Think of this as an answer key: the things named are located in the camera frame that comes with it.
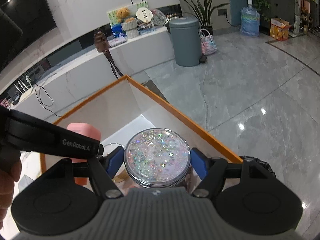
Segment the woven handbag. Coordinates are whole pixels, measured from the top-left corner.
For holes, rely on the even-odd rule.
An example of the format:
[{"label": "woven handbag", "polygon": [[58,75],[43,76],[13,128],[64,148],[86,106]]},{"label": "woven handbag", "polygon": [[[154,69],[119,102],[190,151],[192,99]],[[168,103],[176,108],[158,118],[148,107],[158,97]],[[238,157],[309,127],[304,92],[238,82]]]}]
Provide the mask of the woven handbag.
[{"label": "woven handbag", "polygon": [[211,55],[215,53],[218,49],[216,43],[214,42],[213,36],[206,29],[200,30],[200,39],[201,39],[201,50],[203,55]]}]

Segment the human hand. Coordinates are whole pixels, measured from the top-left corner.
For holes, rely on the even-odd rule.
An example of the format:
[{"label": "human hand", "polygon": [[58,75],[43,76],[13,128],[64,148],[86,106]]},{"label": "human hand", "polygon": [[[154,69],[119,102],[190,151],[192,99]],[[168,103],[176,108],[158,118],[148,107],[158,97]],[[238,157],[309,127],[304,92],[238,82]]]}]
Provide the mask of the human hand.
[{"label": "human hand", "polygon": [[0,229],[3,227],[2,220],[5,218],[13,199],[14,181],[19,181],[21,169],[22,165],[19,160],[12,166],[10,174],[0,170]]}]

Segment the knitted gray basket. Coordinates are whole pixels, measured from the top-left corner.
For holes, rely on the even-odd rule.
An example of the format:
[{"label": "knitted gray basket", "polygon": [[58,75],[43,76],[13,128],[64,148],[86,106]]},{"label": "knitted gray basket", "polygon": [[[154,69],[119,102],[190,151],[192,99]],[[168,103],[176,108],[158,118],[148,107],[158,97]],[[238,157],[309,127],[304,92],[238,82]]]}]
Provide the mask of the knitted gray basket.
[{"label": "knitted gray basket", "polygon": [[137,26],[138,26],[137,20],[132,20],[127,23],[121,23],[121,27],[124,31],[132,30],[132,29],[136,28]]},{"label": "knitted gray basket", "polygon": [[127,34],[128,39],[132,39],[132,38],[139,36],[139,31],[137,28],[135,28],[133,30],[126,31],[125,33]]}]

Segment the pink bottle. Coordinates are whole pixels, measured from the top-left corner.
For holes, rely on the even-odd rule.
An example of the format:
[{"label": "pink bottle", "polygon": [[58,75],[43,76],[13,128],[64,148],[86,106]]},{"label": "pink bottle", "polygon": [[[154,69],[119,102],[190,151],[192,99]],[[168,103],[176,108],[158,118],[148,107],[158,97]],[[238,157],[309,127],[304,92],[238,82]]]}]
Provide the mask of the pink bottle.
[{"label": "pink bottle", "polygon": [[[82,134],[84,136],[101,140],[101,132],[88,123],[71,123],[68,130]],[[73,163],[86,162],[86,160],[71,158]],[[75,183],[81,186],[87,185],[87,178],[75,178]]]}]

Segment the orange cardboard box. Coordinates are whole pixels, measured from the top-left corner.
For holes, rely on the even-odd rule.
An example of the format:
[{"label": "orange cardboard box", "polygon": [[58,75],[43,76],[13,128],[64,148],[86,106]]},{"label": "orange cardboard box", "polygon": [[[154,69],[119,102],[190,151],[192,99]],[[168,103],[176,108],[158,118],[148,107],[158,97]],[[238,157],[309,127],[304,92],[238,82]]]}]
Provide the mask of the orange cardboard box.
[{"label": "orange cardboard box", "polygon": [[286,41],[288,39],[289,28],[291,24],[279,18],[271,19],[270,36],[278,41]]}]

